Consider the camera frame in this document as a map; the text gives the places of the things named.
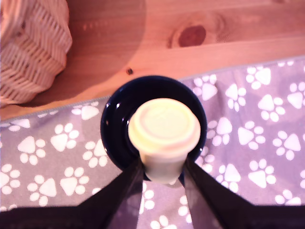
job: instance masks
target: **white paw print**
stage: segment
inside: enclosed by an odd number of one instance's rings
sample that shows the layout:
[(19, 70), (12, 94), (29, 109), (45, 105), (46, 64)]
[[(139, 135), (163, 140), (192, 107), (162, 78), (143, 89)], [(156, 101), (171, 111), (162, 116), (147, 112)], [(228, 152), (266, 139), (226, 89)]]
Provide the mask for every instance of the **white paw print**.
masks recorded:
[(87, 142), (85, 148), (88, 150), (83, 155), (82, 158), (88, 162), (90, 168), (95, 168), (97, 164), (104, 167), (107, 164), (107, 153), (105, 152), (102, 140), (98, 140), (97, 144), (90, 141)]
[(2, 211), (10, 211), (10, 210), (12, 210), (12, 209), (14, 209), (14, 208), (16, 208), (16, 207), (17, 207), (16, 204), (12, 204), (12, 205), (10, 205), (8, 208), (5, 207), (5, 206), (1, 206), (1, 207), (0, 207), (0, 212), (2, 212)]
[(300, 173), (301, 178), (303, 179), (300, 183), (301, 188), (305, 189), (305, 170)]
[(211, 163), (215, 160), (215, 156), (212, 154), (208, 154), (209, 148), (203, 147), (203, 150), (200, 154), (200, 156), (196, 160), (196, 164), (200, 166), (205, 172), (211, 173), (213, 170), (213, 166)]
[(218, 92), (217, 87), (215, 87), (216, 81), (217, 77), (215, 74), (194, 79), (194, 84), (196, 85), (196, 87), (193, 88), (194, 94), (197, 96), (201, 95), (203, 101), (211, 99)]
[(265, 159), (261, 159), (258, 163), (251, 161), (249, 167), (253, 172), (249, 173), (248, 177), (258, 187), (266, 188), (267, 183), (270, 185), (275, 184), (276, 178), (272, 175), (275, 169), (273, 166), (267, 166)]
[(301, 205), (300, 197), (293, 197), (292, 192), (288, 189), (283, 191), (283, 195), (275, 196), (275, 201), (277, 204), (285, 204), (289, 206), (299, 206)]
[(299, 152), (301, 150), (301, 145), (298, 136), (296, 134), (291, 134), (288, 137), (288, 134), (285, 131), (279, 131), (277, 135), (278, 138), (272, 141), (272, 144), (275, 147), (278, 147), (278, 149), (276, 150), (276, 154), (278, 156), (282, 156), (286, 153), (287, 160), (293, 160), (295, 157), (294, 152)]
[(179, 209), (178, 209), (179, 216), (186, 216), (186, 218), (185, 218), (186, 222), (187, 223), (192, 223), (192, 217), (191, 217), (191, 214), (189, 212), (189, 208), (187, 206), (186, 195), (182, 196), (179, 201), (182, 204), (182, 206), (179, 207)]
[(4, 195), (12, 192), (12, 188), (20, 186), (20, 181), (17, 178), (20, 176), (19, 170), (12, 170), (11, 164), (5, 164), (0, 172), (0, 188)]
[(89, 182), (89, 177), (83, 176), (84, 169), (82, 167), (78, 167), (75, 170), (72, 167), (68, 167), (65, 169), (64, 174), (66, 178), (61, 179), (60, 185), (67, 196), (72, 196), (74, 191), (78, 195), (85, 193), (86, 188), (84, 185)]
[(233, 164), (228, 164), (227, 167), (222, 165), (219, 167), (219, 173), (220, 175), (216, 177), (216, 180), (232, 192), (236, 193), (238, 191), (237, 182), (241, 180), (241, 176), (235, 166)]
[(213, 139), (212, 144), (219, 146), (221, 143), (227, 145), (230, 141), (229, 134), (232, 132), (232, 124), (226, 117), (221, 117), (219, 121), (210, 121), (208, 124), (210, 129), (206, 135), (207, 139)]
[(291, 94), (287, 96), (288, 102), (296, 109), (301, 109), (305, 106), (305, 82), (300, 82), (299, 85), (292, 83), (289, 87)]
[(38, 116), (38, 118), (43, 118), (43, 117), (45, 117), (45, 116), (47, 116), (47, 115), (55, 115), (55, 114), (57, 114), (58, 113), (58, 111), (51, 111), (51, 112), (49, 112), (49, 113), (42, 113), (42, 114), (39, 114), (39, 115), (37, 115)]
[(35, 141), (34, 137), (28, 136), (17, 146), (18, 150), (22, 152), (20, 155), (20, 161), (22, 163), (30, 162), (31, 165), (35, 166), (38, 163), (38, 158), (43, 158), (46, 156), (46, 152), (42, 149), (46, 145), (45, 141), (38, 139)]
[(12, 121), (11, 123), (2, 123), (0, 127), (8, 127), (10, 131), (19, 131), (21, 127), (29, 129), (31, 127), (30, 121), (28, 119), (19, 119)]
[(225, 95), (230, 99), (228, 100), (228, 106), (230, 109), (235, 109), (235, 111), (239, 111), (239, 106), (245, 106), (246, 100), (243, 96), (246, 95), (246, 89), (241, 87), (237, 88), (237, 85), (232, 84), (226, 91)]
[(279, 62), (279, 63), (277, 63), (277, 65), (279, 67), (284, 67), (285, 64), (287, 64), (288, 66), (292, 66), (294, 64), (294, 61), (287, 61), (287, 62)]
[(177, 226), (174, 224), (168, 225), (168, 218), (166, 216), (160, 216), (159, 221), (152, 221), (151, 222), (151, 228), (152, 229), (177, 229)]
[(284, 115), (285, 109), (281, 107), (283, 100), (279, 97), (272, 98), (271, 95), (265, 95), (258, 103), (258, 108), (263, 110), (261, 116), (264, 120), (271, 119), (273, 122), (279, 120), (278, 115)]
[(250, 149), (257, 150), (258, 144), (266, 141), (265, 137), (261, 135), (264, 129), (261, 126), (255, 126), (253, 121), (246, 122), (244, 127), (239, 127), (237, 131), (239, 143), (242, 146), (248, 144)]
[(246, 81), (251, 83), (251, 87), (254, 90), (259, 89), (262, 84), (269, 85), (271, 81), (270, 68), (264, 68), (262, 66), (247, 68), (248, 75)]
[(93, 102), (90, 105), (85, 104), (84, 106), (74, 106), (73, 110), (71, 111), (74, 115), (81, 115), (82, 120), (88, 120), (92, 117), (95, 117), (100, 111), (96, 108), (96, 106), (99, 104), (99, 102)]
[(55, 181), (53, 178), (45, 180), (42, 175), (36, 175), (34, 181), (34, 183), (30, 183), (27, 187), (28, 191), (33, 192), (30, 195), (30, 201), (39, 200), (39, 206), (44, 207), (48, 204), (48, 197), (56, 196)]
[(63, 128), (63, 125), (61, 124), (55, 127), (54, 131), (56, 135), (51, 137), (51, 144), (59, 152), (63, 152), (66, 147), (68, 149), (73, 149), (76, 146), (76, 141), (74, 139), (78, 137), (79, 132), (77, 130), (72, 129), (72, 123), (68, 123), (67, 125), (65, 125), (65, 128)]
[(147, 190), (147, 184), (143, 182), (143, 189), (142, 189), (142, 198), (140, 204), (139, 214), (143, 214), (144, 208), (147, 210), (151, 210), (154, 208), (154, 202), (151, 200), (154, 196), (153, 190)]

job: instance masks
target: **wood grain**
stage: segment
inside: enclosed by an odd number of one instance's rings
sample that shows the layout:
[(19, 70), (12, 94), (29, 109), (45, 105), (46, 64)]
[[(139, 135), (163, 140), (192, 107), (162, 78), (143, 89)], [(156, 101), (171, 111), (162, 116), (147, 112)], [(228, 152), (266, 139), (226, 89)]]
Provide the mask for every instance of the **wood grain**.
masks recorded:
[[(212, 69), (305, 54), (302, 0), (69, 0), (73, 45), (67, 68), (33, 101), (2, 119), (110, 95), (143, 75), (176, 79)], [(206, 37), (182, 48), (192, 26)], [(192, 44), (198, 34), (187, 34)]]

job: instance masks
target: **saucer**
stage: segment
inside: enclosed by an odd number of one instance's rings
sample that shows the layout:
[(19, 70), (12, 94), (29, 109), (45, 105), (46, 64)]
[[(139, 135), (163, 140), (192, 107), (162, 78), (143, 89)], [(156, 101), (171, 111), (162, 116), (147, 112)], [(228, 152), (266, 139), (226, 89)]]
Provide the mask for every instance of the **saucer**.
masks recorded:
[(207, 121), (197, 96), (183, 83), (164, 76), (144, 76), (127, 82), (110, 97), (101, 120), (102, 142), (111, 161), (125, 170), (139, 158), (138, 150), (128, 137), (131, 116), (143, 103), (157, 98), (170, 98), (188, 106), (200, 123), (201, 135), (188, 158), (195, 161), (201, 154), (206, 140)]

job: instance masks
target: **paw print fabric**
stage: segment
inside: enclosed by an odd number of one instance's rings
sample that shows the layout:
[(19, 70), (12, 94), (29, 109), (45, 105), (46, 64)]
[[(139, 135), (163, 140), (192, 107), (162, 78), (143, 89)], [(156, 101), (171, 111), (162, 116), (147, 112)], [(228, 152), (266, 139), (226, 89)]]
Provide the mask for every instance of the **paw print fabric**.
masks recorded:
[[(207, 116), (198, 166), (254, 204), (305, 204), (305, 56), (181, 82)], [(77, 205), (120, 174), (100, 136), (107, 100), (0, 123), (0, 211)], [(143, 183), (138, 228), (193, 228), (179, 182)]]

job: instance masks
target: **wicker basket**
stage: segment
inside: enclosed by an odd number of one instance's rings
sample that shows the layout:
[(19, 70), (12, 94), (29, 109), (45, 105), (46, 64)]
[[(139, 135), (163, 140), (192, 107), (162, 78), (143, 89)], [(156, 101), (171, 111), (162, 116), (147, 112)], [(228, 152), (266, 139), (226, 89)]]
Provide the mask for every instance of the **wicker basket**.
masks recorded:
[(66, 0), (1, 1), (1, 106), (51, 87), (72, 44), (68, 21)]

